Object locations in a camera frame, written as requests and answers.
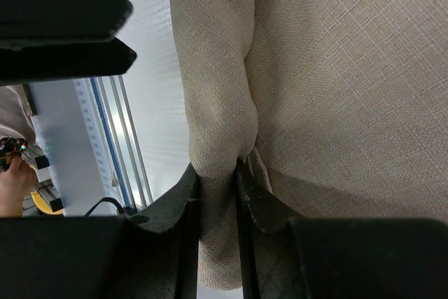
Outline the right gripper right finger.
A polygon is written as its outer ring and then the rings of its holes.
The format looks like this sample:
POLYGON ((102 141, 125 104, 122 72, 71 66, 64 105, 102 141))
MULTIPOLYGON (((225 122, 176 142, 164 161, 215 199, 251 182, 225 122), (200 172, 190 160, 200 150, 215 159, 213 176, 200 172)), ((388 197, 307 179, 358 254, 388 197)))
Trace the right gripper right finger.
POLYGON ((446 298, 447 226, 305 218, 236 167, 245 298, 446 298))

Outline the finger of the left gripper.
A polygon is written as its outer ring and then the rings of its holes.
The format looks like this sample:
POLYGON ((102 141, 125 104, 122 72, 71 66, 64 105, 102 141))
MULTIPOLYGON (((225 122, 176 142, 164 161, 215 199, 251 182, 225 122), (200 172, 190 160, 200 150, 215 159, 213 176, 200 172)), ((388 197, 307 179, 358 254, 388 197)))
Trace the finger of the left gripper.
POLYGON ((1 40, 108 40, 132 11, 129 0, 1 0, 1 40))
POLYGON ((1 84, 123 75, 137 54, 117 38, 102 43, 1 50, 1 84))

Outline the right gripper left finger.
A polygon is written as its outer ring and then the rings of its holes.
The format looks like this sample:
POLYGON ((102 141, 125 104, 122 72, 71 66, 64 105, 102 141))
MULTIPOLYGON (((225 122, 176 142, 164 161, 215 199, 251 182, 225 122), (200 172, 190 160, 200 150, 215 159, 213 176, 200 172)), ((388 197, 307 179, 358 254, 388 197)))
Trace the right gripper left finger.
POLYGON ((1 220, 2 298, 195 298, 199 179, 131 217, 1 220))

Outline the beige cloth napkin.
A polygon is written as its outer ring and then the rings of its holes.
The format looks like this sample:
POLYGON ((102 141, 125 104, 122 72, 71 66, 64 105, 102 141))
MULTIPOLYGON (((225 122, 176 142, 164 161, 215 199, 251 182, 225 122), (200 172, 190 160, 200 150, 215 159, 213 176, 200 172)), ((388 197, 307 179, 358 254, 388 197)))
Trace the beige cloth napkin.
POLYGON ((200 284, 242 284, 232 176, 308 218, 447 220, 447 0, 170 0, 200 284))

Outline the person hand background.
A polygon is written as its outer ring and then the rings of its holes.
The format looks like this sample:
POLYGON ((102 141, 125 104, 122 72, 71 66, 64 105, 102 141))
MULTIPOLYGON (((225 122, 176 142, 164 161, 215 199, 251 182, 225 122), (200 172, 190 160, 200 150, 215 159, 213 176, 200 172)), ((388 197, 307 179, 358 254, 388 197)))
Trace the person hand background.
POLYGON ((14 155, 7 171, 1 172, 1 217, 21 217, 22 203, 36 185, 35 170, 22 158, 14 155))

